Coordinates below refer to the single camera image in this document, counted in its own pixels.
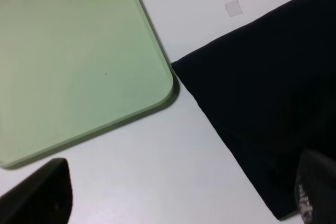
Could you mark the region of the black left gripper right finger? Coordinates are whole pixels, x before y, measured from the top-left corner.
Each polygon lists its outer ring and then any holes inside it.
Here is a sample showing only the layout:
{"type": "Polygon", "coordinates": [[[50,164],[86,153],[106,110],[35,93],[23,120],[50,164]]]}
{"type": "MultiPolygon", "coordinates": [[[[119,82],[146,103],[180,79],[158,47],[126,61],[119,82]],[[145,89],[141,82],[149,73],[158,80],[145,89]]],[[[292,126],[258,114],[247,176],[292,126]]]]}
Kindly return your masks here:
{"type": "Polygon", "coordinates": [[[335,223],[335,160],[304,151],[295,183],[295,200],[304,223],[335,223]]]}

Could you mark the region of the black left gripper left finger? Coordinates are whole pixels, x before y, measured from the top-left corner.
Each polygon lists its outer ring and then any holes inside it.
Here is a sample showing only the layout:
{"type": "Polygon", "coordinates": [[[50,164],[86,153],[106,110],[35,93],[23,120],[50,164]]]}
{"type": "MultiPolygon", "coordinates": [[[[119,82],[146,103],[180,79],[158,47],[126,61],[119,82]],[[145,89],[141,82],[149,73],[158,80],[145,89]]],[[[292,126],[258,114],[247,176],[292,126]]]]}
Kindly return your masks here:
{"type": "Polygon", "coordinates": [[[68,223],[72,205],[68,162],[54,158],[1,196],[1,223],[68,223]]]}

